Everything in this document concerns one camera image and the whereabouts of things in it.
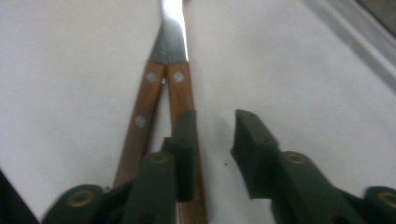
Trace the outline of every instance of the metal screw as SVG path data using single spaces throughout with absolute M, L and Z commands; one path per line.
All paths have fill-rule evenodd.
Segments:
M 174 73 L 174 81 L 175 82 L 182 82 L 184 80 L 184 76 L 181 72 Z
M 305 158 L 299 154 L 288 154 L 286 158 L 296 164 L 305 163 Z
M 163 155 L 162 153 L 152 155 L 149 159 L 151 162 L 154 163 L 164 163 L 168 161 L 168 157 L 166 155 Z
M 146 78 L 148 79 L 148 82 L 155 82 L 157 80 L 157 74 L 153 73 L 153 72 L 149 72 L 146 75 Z
M 396 194 L 391 192 L 380 192 L 378 198 L 390 207 L 396 208 Z
M 144 127 L 146 125 L 146 119 L 143 118 L 142 116 L 137 116 L 137 118 L 134 120 L 134 124 L 137 127 L 142 128 L 142 127 Z
M 95 198 L 95 194 L 90 190 L 81 190 L 72 194 L 68 200 L 67 205 L 70 207 L 81 207 L 91 203 Z

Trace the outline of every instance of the white table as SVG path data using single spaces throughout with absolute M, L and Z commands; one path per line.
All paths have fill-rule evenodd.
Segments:
M 308 5 L 185 6 L 210 223 L 274 222 L 269 201 L 248 198 L 230 155 L 237 108 L 260 116 L 283 150 L 308 155 L 335 186 L 359 196 L 396 188 L 396 94 Z M 0 8 L 0 166 L 42 218 L 69 188 L 111 185 L 159 3 Z M 170 135 L 164 91 L 153 150 Z

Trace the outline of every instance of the clamp jaw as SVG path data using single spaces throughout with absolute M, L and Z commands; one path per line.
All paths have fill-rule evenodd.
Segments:
M 145 156 L 134 181 L 110 192 L 95 185 L 72 188 L 43 224 L 176 223 L 176 202 L 193 197 L 196 136 L 195 111 L 181 114 L 172 137 L 165 138 L 160 152 Z
M 251 199 L 271 199 L 278 224 L 396 223 L 396 190 L 371 187 L 363 199 L 334 187 L 305 155 L 278 148 L 253 113 L 236 111 L 232 154 Z

